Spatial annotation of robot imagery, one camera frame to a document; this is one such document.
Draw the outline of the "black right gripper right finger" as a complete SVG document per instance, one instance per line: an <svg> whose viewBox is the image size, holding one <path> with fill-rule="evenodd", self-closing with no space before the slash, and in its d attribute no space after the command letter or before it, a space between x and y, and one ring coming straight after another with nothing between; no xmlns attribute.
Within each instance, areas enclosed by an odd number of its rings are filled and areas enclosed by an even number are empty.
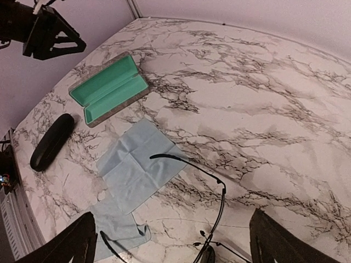
<svg viewBox="0 0 351 263"><path fill-rule="evenodd" d="M250 219L250 251L253 262L333 262L337 260L304 243L264 211Z"/></svg>

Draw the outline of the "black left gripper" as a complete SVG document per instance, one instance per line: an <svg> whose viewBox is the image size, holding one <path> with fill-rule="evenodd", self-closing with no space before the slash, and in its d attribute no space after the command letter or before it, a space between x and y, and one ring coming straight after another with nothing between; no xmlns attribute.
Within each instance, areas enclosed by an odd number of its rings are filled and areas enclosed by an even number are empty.
<svg viewBox="0 0 351 263"><path fill-rule="evenodd" d="M23 7L25 19L22 54L35 59L51 59L81 53L86 48L80 34L54 9L42 7L37 15Z"/></svg>

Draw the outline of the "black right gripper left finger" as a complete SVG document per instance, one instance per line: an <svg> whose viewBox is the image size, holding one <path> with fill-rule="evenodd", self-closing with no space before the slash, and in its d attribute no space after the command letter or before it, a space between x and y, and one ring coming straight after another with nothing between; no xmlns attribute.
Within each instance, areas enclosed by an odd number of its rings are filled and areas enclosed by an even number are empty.
<svg viewBox="0 0 351 263"><path fill-rule="evenodd" d="M17 263L93 262L97 245L94 216L84 213L55 238L17 260Z"/></svg>

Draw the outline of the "grey marbled glasses case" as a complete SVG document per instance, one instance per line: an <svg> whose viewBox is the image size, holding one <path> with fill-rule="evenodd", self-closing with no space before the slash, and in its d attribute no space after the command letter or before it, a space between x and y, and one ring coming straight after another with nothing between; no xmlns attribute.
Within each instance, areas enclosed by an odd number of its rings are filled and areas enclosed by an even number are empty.
<svg viewBox="0 0 351 263"><path fill-rule="evenodd" d="M149 93L149 85L128 52L109 60L69 89L69 95L83 107L84 121L90 128Z"/></svg>

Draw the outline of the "light blue cleaning cloth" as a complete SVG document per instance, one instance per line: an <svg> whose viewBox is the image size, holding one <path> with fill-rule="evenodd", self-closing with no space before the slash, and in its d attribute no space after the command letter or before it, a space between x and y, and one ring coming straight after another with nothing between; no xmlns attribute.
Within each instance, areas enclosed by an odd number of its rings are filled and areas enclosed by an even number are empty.
<svg viewBox="0 0 351 263"><path fill-rule="evenodd" d="M187 159L155 125L142 119L98 160L97 170L124 214L137 209L186 166L173 159L151 159L156 154Z"/></svg>

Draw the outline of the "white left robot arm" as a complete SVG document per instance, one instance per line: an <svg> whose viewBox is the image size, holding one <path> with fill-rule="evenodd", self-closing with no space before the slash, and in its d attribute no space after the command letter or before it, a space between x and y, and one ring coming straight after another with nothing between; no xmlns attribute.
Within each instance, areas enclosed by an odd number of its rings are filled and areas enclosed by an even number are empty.
<svg viewBox="0 0 351 263"><path fill-rule="evenodd" d="M50 5L35 6L18 1L1 1L1 49L11 41L23 44L22 54L37 60L81 53L86 43L80 34Z"/></svg>

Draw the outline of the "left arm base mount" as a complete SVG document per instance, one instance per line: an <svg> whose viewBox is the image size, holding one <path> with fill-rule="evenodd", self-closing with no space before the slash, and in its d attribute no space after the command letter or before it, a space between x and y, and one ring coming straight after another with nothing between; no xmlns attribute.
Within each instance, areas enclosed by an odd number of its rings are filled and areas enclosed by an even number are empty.
<svg viewBox="0 0 351 263"><path fill-rule="evenodd" d="M9 129L1 139L1 190L11 193L20 182L20 176L13 149L13 129Z"/></svg>

